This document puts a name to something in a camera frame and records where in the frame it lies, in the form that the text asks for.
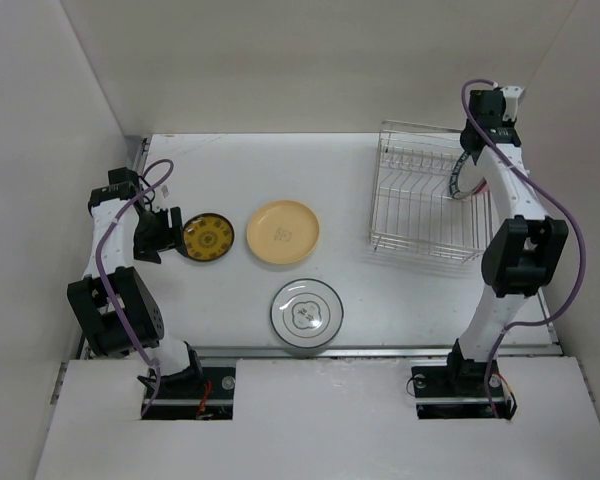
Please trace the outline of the green rimmed white plate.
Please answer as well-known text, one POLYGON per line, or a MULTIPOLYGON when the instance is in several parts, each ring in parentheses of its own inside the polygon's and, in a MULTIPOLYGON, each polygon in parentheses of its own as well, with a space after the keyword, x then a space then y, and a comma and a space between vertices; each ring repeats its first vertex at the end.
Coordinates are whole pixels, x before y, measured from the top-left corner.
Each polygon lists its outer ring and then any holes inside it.
POLYGON ((460 183, 459 183, 459 179, 460 179, 460 173, 462 172, 463 167, 465 166, 466 162, 471 158, 471 155, 469 152, 464 151, 456 160, 452 170, 451 170, 451 174, 449 177, 449 183, 448 183, 448 193, 451 199, 453 200, 463 200, 467 197, 473 196, 474 195, 474 190, 475 188, 471 188, 467 191, 463 191, 460 188, 460 183))

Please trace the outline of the small brown plate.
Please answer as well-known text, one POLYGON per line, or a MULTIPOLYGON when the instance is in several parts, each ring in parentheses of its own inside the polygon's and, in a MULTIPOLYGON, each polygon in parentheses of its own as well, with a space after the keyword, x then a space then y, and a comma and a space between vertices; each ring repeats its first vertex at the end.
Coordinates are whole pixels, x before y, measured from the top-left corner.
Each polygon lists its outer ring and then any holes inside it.
POLYGON ((202 213, 183 225, 183 245, 179 253, 194 262, 212 262, 225 256, 234 240, 233 225, 226 217, 216 213, 202 213))

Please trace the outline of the wire dish rack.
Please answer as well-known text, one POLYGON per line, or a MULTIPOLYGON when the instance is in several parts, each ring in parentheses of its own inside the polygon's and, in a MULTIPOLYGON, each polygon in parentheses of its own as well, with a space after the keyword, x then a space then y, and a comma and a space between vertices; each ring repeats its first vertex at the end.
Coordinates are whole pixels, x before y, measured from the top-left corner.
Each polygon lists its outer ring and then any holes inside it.
POLYGON ((381 124, 369 220, 370 246, 466 263, 495 234, 491 195, 453 200, 451 170, 463 153, 456 129, 386 120, 381 124))

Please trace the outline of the yellow wooden plate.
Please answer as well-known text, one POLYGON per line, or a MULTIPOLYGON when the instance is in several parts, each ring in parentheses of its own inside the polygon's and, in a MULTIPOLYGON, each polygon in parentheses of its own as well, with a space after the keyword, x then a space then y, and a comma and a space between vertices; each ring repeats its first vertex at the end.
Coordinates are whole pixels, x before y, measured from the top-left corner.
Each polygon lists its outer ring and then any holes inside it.
POLYGON ((251 253, 271 265, 303 261, 316 248, 320 223, 312 209, 294 200, 260 207, 249 219, 246 240, 251 253))

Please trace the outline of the white patterned plate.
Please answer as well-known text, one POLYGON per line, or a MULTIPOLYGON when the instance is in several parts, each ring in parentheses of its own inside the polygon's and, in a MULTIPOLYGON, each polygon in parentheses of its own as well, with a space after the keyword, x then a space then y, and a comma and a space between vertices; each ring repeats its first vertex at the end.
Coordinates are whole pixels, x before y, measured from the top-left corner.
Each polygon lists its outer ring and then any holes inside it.
POLYGON ((287 345, 319 349, 339 333, 345 318, 343 302, 327 283, 310 278, 285 284, 274 296, 270 322, 287 345))

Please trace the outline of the pink rimmed plate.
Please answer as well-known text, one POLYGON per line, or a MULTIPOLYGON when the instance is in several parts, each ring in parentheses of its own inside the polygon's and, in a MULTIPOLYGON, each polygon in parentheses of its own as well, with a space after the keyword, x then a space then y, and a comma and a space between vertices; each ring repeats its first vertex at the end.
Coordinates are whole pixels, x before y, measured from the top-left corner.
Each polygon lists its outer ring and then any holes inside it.
POLYGON ((487 188, 487 181, 485 179, 482 179, 481 182, 476 186, 476 188, 474 189, 472 195, 479 195, 481 194, 485 189, 487 188))

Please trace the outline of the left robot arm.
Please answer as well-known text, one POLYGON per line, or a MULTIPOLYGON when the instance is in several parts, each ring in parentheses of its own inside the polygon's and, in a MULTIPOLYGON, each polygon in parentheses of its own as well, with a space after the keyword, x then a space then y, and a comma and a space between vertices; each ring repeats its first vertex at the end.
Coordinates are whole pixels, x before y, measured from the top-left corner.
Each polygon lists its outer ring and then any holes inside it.
POLYGON ((161 253, 184 249, 181 212, 153 206, 148 196, 155 190, 122 167, 109 171, 107 185, 91 192, 91 253, 82 278, 68 285, 67 298, 95 356, 122 359, 138 353, 151 371, 146 383, 189 397, 203 387, 199 357, 167 332, 135 267, 158 264, 161 253))

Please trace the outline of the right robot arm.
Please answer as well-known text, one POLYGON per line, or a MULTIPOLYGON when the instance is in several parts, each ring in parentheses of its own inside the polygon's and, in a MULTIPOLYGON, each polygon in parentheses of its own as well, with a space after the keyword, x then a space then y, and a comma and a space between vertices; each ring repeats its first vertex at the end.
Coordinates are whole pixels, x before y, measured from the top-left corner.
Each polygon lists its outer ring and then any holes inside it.
POLYGON ((485 287, 443 369, 445 386, 459 396, 482 396, 495 369, 500 337, 526 301, 553 278, 569 228, 549 216, 528 183, 515 130, 518 86, 473 90, 471 114, 460 136, 448 191, 452 199, 487 189, 501 225, 481 260, 485 287))

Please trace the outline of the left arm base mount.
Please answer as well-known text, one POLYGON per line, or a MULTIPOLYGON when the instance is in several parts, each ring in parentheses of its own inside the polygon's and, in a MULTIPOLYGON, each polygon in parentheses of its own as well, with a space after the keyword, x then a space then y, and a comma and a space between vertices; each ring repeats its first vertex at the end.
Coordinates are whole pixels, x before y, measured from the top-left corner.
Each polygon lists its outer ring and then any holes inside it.
POLYGON ((236 368, 204 367, 202 373, 181 373, 163 377, 154 400, 154 373, 139 376, 144 387, 140 407, 142 420, 225 421, 232 420, 236 368))

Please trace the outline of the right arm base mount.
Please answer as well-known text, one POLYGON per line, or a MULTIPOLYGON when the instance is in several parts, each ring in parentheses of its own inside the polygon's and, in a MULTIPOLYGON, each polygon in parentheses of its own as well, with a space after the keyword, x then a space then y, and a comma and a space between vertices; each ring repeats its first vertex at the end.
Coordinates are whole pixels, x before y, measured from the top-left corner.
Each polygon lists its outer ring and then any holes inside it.
POLYGON ((469 367, 416 365, 408 384, 416 399, 419 420, 504 419, 512 420, 517 399, 493 368, 485 388, 485 364, 469 367))

